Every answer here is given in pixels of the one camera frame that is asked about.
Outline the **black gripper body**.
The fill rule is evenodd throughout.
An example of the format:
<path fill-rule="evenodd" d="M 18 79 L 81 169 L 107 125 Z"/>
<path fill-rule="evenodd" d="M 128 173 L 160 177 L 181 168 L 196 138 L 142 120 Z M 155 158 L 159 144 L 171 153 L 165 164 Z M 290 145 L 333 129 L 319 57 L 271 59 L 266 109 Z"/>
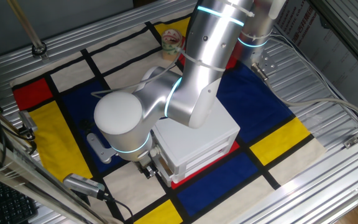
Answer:
<path fill-rule="evenodd" d="M 141 158 L 138 162 L 135 162 L 135 165 L 137 166 L 137 168 L 140 171 L 143 170 L 154 170 L 154 165 L 152 162 L 152 159 L 150 158 L 150 156 L 144 156 L 143 158 Z"/>

